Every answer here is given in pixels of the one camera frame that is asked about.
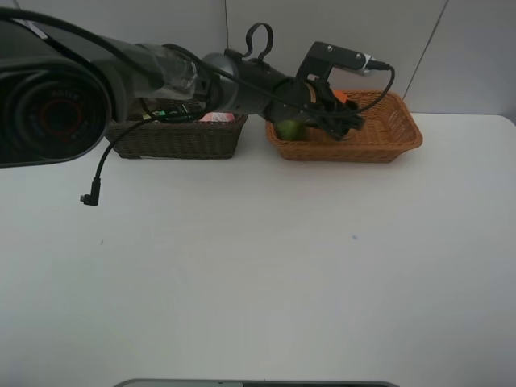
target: black cable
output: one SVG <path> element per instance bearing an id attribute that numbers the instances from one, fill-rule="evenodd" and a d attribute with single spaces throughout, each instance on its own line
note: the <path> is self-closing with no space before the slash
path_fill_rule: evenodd
<path id="1" fill-rule="evenodd" d="M 95 35 L 94 33 L 84 30 L 80 27 L 74 26 L 71 23 L 67 23 L 63 20 L 53 18 L 52 16 L 42 15 L 37 12 L 31 12 L 28 10 L 14 10 L 14 9 L 5 8 L 5 7 L 0 7 L 0 19 L 25 19 L 25 20 L 30 20 L 32 22 L 47 24 L 48 26 L 51 26 L 51 27 L 60 28 L 64 31 L 68 31 L 70 33 L 80 36 L 83 39 L 89 40 L 90 42 L 97 44 L 98 46 L 104 48 L 105 50 L 107 50 L 108 52 L 110 52 L 111 54 L 113 54 L 114 56 L 119 58 L 123 63 L 132 67 L 134 70 L 138 71 L 139 73 L 142 73 L 143 75 L 145 75 L 147 77 L 152 77 L 152 78 L 155 77 L 154 74 L 150 73 L 149 71 L 147 71 L 146 69 L 141 67 L 139 64 L 134 62 L 131 58 L 126 56 L 123 52 L 118 50 L 114 45 L 105 41 L 100 36 Z M 165 45 L 165 47 L 169 47 L 169 48 L 177 50 L 179 52 L 183 52 L 184 54 L 188 55 L 190 57 L 190 59 L 192 59 L 193 62 L 202 66 L 204 69 L 206 69 L 206 70 L 209 69 L 212 73 L 216 73 L 219 76 L 225 77 L 225 78 L 229 79 L 230 81 L 238 83 L 239 85 L 243 85 L 250 89 L 253 89 L 257 93 L 260 93 L 260 94 L 266 96 L 267 98 L 271 99 L 272 101 L 282 103 L 282 104 L 290 106 L 296 110 L 302 111 L 309 115 L 315 115 L 318 117 L 330 117 L 330 118 L 343 119 L 346 117 L 351 117 L 355 114 L 362 113 L 368 109 L 371 109 L 389 92 L 392 84 L 394 83 L 394 78 L 396 77 L 396 72 L 394 71 L 394 68 L 392 66 L 389 66 L 388 68 L 386 68 L 386 69 L 390 70 L 390 72 L 391 72 L 391 77 L 390 77 L 389 83 L 387 84 L 387 86 L 382 91 L 382 93 L 378 96 L 377 99 L 375 99 L 373 102 L 369 103 L 367 106 L 361 107 L 360 109 L 357 109 L 357 110 L 348 111 L 345 113 L 335 113 L 335 112 L 332 113 L 332 112 L 319 111 L 319 110 L 314 110 L 314 109 L 307 109 L 302 105 L 298 105 L 297 103 L 287 101 L 286 99 L 283 99 L 272 93 L 269 93 L 266 90 L 261 89 L 257 85 L 253 85 L 252 83 L 249 83 L 249 82 L 239 79 L 238 77 L 235 77 L 229 73 L 226 73 L 225 71 L 218 69 L 211 64 L 207 64 L 207 63 L 203 62 L 190 51 L 186 50 L 185 48 L 181 48 L 175 44 L 167 44 L 167 45 Z"/>
<path id="2" fill-rule="evenodd" d="M 144 109 L 144 112 L 146 115 L 153 119 L 158 119 L 154 113 L 151 112 L 151 110 L 148 108 L 147 103 L 145 103 L 145 100 L 143 98 L 139 98 L 139 104 L 142 106 L 142 109 Z"/>
<path id="3" fill-rule="evenodd" d="M 91 43 L 96 44 L 97 46 L 104 48 L 106 51 L 110 52 L 111 54 L 119 58 L 123 63 L 125 63 L 129 67 L 132 67 L 138 73 L 142 73 L 143 75 L 145 75 L 146 77 L 150 77 L 151 79 L 156 78 L 156 74 L 140 66 L 137 62 L 135 62 L 129 56 L 118 50 L 113 44 L 109 43 L 107 40 L 104 40 L 102 37 L 95 35 L 93 32 L 89 32 L 84 28 L 80 28 L 74 24 L 65 22 L 64 20 L 40 14 L 38 12 L 32 12 L 30 10 L 17 10 L 15 8 L 5 8 L 4 6 L 0 7 L 0 19 L 28 20 L 31 22 L 46 24 L 47 26 L 59 28 L 60 30 L 70 32 L 74 35 L 80 36 L 81 38 L 88 40 Z M 158 78 L 157 80 L 160 82 L 163 81 L 163 79 L 160 78 Z"/>
<path id="4" fill-rule="evenodd" d="M 102 154 L 100 161 L 98 162 L 97 172 L 95 173 L 95 177 L 100 177 L 102 168 L 104 167 L 104 163 L 106 162 L 107 156 L 110 154 L 110 152 L 114 148 L 114 146 L 121 139 L 123 139 L 126 135 L 128 135 L 135 129 L 141 127 L 142 125 L 144 125 L 146 123 L 151 123 L 152 121 L 156 121 L 156 120 L 160 120 L 160 119 L 166 120 L 166 123 L 187 123 L 187 122 L 195 121 L 197 119 L 201 119 L 207 113 L 209 113 L 209 111 L 204 109 L 199 112 L 192 112 L 192 113 L 188 113 L 188 114 L 166 114 L 166 115 L 162 115 L 160 117 L 153 115 L 149 119 L 142 119 L 141 121 L 130 126 L 128 129 L 123 131 L 118 137 L 116 137 L 113 141 L 111 141 L 111 144 L 108 145 L 108 147 Z"/>

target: white wall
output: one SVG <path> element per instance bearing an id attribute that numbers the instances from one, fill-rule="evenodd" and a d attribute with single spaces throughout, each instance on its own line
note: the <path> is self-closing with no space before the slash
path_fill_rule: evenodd
<path id="1" fill-rule="evenodd" d="M 416 112 L 516 122 L 516 2 L 450 0 L 406 101 Z"/>
<path id="2" fill-rule="evenodd" d="M 131 43 L 175 43 L 199 56 L 227 45 L 224 0 L 19 0 L 19 5 Z"/>
<path id="3" fill-rule="evenodd" d="M 393 90 L 404 94 L 444 3 L 445 0 L 227 0 L 229 45 L 245 52 L 248 28 L 255 22 L 267 22 L 275 31 L 274 49 L 267 59 L 281 71 L 294 75 L 311 44 L 321 40 L 388 61 L 397 70 Z M 264 46 L 263 38 L 260 42 L 256 50 Z M 331 82 L 344 89 L 381 89 L 387 78 L 387 73 L 364 79 L 335 71 Z"/>

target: transparent plastic wrap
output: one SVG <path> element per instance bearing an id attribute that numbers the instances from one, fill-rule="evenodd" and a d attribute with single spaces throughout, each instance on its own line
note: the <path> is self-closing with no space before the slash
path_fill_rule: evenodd
<path id="1" fill-rule="evenodd" d="M 153 64 L 163 80 L 159 89 L 135 87 L 137 98 L 191 99 L 195 93 L 198 71 L 195 64 L 179 52 L 156 44 L 141 44 L 152 54 Z"/>

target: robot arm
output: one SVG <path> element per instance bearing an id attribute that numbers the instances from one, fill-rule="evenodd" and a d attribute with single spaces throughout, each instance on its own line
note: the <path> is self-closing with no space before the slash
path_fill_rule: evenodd
<path id="1" fill-rule="evenodd" d="M 34 22 L 38 33 L 15 21 L 20 19 Z M 246 59 L 260 26 L 268 31 L 267 48 Z M 390 65 L 323 42 L 313 44 L 296 77 L 289 77 L 264 61 L 273 46 L 268 24 L 252 26 L 246 41 L 245 54 L 227 49 L 200 60 L 174 44 L 127 44 L 47 15 L 0 7 L 0 168 L 55 164 L 86 154 L 112 119 L 126 119 L 136 98 L 194 98 L 205 112 L 258 114 L 273 123 L 292 119 L 341 140 L 363 126 L 360 113 L 376 105 L 394 81 Z M 333 68 L 362 75 L 389 70 L 391 78 L 375 101 L 358 106 L 333 94 L 327 80 Z M 102 166 L 127 133 L 104 152 L 91 194 L 81 198 L 84 204 L 98 204 Z"/>

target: green object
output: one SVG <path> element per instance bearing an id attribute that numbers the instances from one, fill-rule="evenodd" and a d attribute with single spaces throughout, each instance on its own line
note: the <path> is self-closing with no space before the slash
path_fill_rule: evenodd
<path id="1" fill-rule="evenodd" d="M 284 141 L 302 141 L 305 139 L 306 128 L 304 123 L 286 120 L 276 125 L 276 132 Z"/>

